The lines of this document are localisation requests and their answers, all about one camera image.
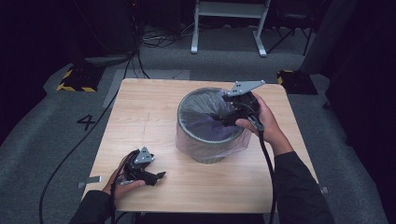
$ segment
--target table top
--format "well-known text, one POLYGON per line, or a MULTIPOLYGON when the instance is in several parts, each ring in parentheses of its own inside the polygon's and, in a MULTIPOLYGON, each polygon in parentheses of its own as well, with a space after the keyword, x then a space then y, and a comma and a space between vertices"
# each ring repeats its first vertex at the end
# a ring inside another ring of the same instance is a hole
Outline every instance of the table top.
MULTIPOLYGON (((176 148, 177 108, 191 91, 215 87, 230 90, 232 82, 124 79, 99 147, 91 176, 102 189, 121 159, 146 146, 155 160, 146 169, 166 172, 152 186, 132 191, 116 201, 121 211, 269 213, 272 187, 259 138, 251 135, 247 149, 213 163, 199 163, 176 148)), ((282 86, 265 84, 258 93, 276 116, 294 150, 316 178, 304 140, 282 86)), ((271 159, 271 146, 266 144, 271 159)))

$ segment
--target trash can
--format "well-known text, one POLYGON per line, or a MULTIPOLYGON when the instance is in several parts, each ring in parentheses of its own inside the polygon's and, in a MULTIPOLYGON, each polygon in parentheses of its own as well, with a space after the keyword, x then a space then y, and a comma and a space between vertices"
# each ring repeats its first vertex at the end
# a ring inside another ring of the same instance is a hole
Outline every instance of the trash can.
POLYGON ((202 88, 192 91, 177 110, 177 148, 194 160, 210 164, 248 147, 251 132, 238 126, 224 127, 211 114, 234 111, 222 96, 227 90, 202 88))

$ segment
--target person's left hand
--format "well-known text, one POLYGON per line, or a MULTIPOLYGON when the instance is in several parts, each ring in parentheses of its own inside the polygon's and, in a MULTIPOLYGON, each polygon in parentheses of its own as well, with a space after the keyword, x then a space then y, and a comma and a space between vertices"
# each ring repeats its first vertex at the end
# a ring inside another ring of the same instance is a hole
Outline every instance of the person's left hand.
MULTIPOLYGON (((107 193, 108 195, 111 194, 111 184, 113 184, 114 179, 116 178, 116 175, 117 175, 118 170, 119 170, 119 169, 122 169, 122 170, 120 171, 120 174, 122 174, 122 172, 123 172, 123 167, 121 167, 121 166, 122 166, 124 160, 126 160, 126 157, 124 157, 124 158, 122 159, 122 161, 121 161, 121 163, 120 163, 120 165, 119 165, 119 168, 116 169, 116 170, 113 172, 113 175, 111 175, 111 177, 110 177, 110 179, 108 180, 106 186, 102 189, 102 191, 105 192, 105 193, 107 193)), ((117 199, 120 199, 120 198, 122 198, 122 196, 123 196, 125 193, 127 193, 127 192, 129 192, 129 191, 131 191, 131 190, 133 190, 133 189, 138 189, 138 188, 140 188, 140 187, 142 187, 142 186, 145 186, 145 185, 146 185, 146 183, 145 183, 144 180, 136 180, 135 182, 133 182, 133 183, 131 183, 131 184, 127 184, 127 185, 119 185, 119 184, 116 184, 116 190, 115 190, 115 192, 114 192, 114 199, 116 199, 116 200, 117 200, 117 199)))

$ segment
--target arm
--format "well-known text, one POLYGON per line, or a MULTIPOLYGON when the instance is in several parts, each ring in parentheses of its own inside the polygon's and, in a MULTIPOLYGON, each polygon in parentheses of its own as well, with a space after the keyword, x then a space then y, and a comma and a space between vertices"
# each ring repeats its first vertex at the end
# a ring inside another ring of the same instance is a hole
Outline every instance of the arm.
MULTIPOLYGON (((280 130, 271 109, 259 95, 253 94, 261 109, 260 121, 264 125, 264 141, 268 142, 274 151, 274 185, 280 222, 334 223, 316 180, 280 130)), ((237 120, 236 125, 258 134, 246 119, 237 120)))
MULTIPOLYGON (((70 220, 71 224, 105 223, 105 221, 111 216, 111 213, 116 209, 116 206, 114 205, 114 202, 112 202, 110 197, 111 184, 116 179, 116 175, 119 169, 123 169, 123 167, 121 167, 121 165, 123 164, 123 160, 121 161, 119 168, 113 172, 113 175, 110 177, 102 191, 88 191, 84 199, 81 201, 77 212, 70 220)), ((129 191, 137 189, 144 185, 146 185, 146 183, 143 180, 137 180, 128 185, 116 185, 114 199, 120 199, 129 191)))
POLYGON ((81 201, 70 223, 105 223, 112 209, 114 210, 115 206, 110 200, 110 195, 101 190, 90 190, 81 201))

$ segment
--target hand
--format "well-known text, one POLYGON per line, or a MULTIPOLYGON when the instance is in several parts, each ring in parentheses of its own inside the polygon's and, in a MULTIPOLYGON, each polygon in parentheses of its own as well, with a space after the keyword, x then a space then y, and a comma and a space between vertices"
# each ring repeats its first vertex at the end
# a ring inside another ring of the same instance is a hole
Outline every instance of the hand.
MULTIPOLYGON (((271 143, 277 135, 282 133, 282 131, 280 130, 276 122, 274 114, 272 113, 268 105, 264 102, 264 100, 254 92, 253 95, 256 97, 257 102, 260 105, 259 120, 264 126, 264 141, 271 143)), ((257 129, 255 129, 254 126, 247 119, 238 119, 235 124, 239 127, 249 129, 252 133, 255 133, 256 135, 259 134, 257 129)))
MULTIPOLYGON (((107 193, 108 195, 111 194, 111 184, 113 184, 114 179, 116 178, 117 172, 119 171, 119 169, 123 169, 122 164, 124 162, 124 160, 126 160, 127 158, 124 157, 119 165, 119 168, 116 169, 113 172, 113 175, 111 175, 110 179, 108 180, 106 186, 102 189, 103 192, 107 193)), ((136 180, 135 182, 131 183, 131 184, 127 184, 127 185, 119 185, 116 184, 116 191, 114 192, 114 199, 120 199, 122 198, 123 195, 125 195, 127 192, 133 190, 133 189, 138 189, 142 186, 145 186, 146 183, 144 180, 136 180)))
MULTIPOLYGON (((293 151, 288 138, 280 130, 271 109, 258 94, 253 92, 253 95, 256 97, 257 102, 260 105, 259 120, 264 126, 264 141, 268 142, 272 146, 275 156, 293 151)), ((259 132, 247 119, 238 119, 235 124, 239 127, 247 128, 256 135, 259 135, 259 132)))

